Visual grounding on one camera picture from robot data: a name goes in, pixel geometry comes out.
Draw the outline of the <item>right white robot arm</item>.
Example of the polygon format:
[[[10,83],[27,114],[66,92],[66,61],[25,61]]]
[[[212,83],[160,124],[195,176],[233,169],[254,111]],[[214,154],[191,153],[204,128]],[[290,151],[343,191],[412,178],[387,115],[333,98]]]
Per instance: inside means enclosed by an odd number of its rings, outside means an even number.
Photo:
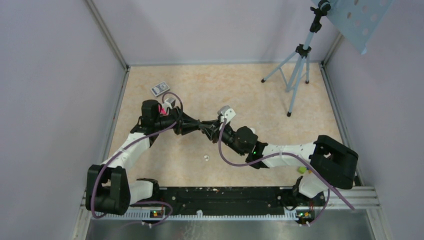
[[[247,126],[233,130],[228,123],[217,120],[204,121],[199,129],[218,144],[221,158],[233,167],[310,170],[295,185],[293,200],[299,206],[307,206],[325,190],[350,190],[354,185],[358,154],[328,135],[319,135],[315,141],[299,145],[275,145],[259,141]]]

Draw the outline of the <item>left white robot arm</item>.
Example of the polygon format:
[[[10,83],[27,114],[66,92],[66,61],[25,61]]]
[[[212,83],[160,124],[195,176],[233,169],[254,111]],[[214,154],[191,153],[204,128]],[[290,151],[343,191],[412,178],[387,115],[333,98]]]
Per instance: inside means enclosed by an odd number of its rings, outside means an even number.
[[[160,202],[157,180],[141,178],[129,183],[127,172],[151,148],[159,134],[173,130],[176,135],[186,135],[198,131],[201,124],[178,106],[168,106],[167,114],[162,114],[165,106],[154,99],[143,101],[141,116],[123,145],[102,164],[89,167],[85,207],[92,215],[97,212],[123,215],[138,201],[142,200],[149,207]]]

